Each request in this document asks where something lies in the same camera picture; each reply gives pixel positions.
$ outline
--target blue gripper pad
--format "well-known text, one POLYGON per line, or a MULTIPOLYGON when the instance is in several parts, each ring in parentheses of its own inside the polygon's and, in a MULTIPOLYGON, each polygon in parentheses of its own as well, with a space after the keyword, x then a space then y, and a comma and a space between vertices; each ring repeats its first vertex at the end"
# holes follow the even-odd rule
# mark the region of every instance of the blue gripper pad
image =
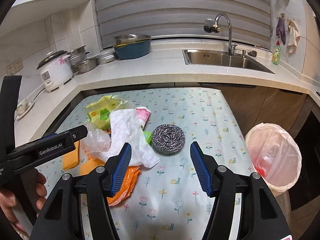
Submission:
POLYGON ((208 197, 212 197, 213 190, 211 187, 211 176, 207 167, 204 164, 203 155, 204 154, 200 149, 198 143, 193 142, 190 146, 191 160, 196 169, 202 190, 207 193, 208 197))
POLYGON ((118 162, 115 171, 112 174, 111 179, 111 189, 110 192, 115 195, 121 188, 125 173, 128 169, 129 162, 131 160, 131 145, 129 143, 125 143, 122 147, 119 155, 121 158, 118 162))

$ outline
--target purple towel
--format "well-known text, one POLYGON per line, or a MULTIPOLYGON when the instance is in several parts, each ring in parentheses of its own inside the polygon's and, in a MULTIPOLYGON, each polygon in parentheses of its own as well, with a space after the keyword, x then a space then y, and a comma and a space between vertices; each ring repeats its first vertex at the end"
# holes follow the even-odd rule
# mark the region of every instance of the purple towel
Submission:
POLYGON ((276 35, 278 38, 281 36, 281 40, 283 42, 283 45, 285 45, 285 27, 284 27, 284 19, 282 17, 279 17, 278 24, 276 28, 276 35))

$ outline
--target plastic trash bag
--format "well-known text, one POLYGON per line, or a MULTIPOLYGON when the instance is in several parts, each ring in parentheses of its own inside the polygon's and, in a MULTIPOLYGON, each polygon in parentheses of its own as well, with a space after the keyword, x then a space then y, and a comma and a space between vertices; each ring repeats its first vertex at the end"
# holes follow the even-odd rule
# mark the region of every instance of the plastic trash bag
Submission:
POLYGON ((245 143, 253 166, 274 196, 282 194, 297 182, 301 153, 293 138, 281 126, 260 123, 247 133, 245 143))
POLYGON ((92 122, 86 122, 84 125, 87 127, 88 135, 81 140, 81 148, 86 153, 107 152, 111 145, 110 135, 92 122))

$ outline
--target blue pot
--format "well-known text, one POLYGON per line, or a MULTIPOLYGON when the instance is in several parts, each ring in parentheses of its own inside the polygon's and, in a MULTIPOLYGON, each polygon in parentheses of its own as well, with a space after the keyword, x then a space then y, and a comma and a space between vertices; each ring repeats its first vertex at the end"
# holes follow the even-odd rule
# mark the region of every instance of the blue pot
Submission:
POLYGON ((151 40, 145 40, 123 46, 115 46, 114 49, 119 59, 134 59, 148 54, 150 45, 151 40))

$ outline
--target rice cooker lid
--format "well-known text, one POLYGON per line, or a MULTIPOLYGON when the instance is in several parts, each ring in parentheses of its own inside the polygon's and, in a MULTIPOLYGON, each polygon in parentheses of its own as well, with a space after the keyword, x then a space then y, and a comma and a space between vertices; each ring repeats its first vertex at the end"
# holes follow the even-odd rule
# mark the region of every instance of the rice cooker lid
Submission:
POLYGON ((54 60, 55 58, 57 58, 57 57, 59 57, 59 56, 61 56, 61 55, 63 55, 63 54, 66 54, 66 53, 67 53, 67 51, 65 51, 65 50, 59 50, 59 51, 57 51, 57 52, 50 53, 50 54, 48 55, 48 57, 46 57, 45 59, 43 59, 43 60, 39 63, 37 69, 41 68, 43 65, 47 64, 48 62, 54 60))

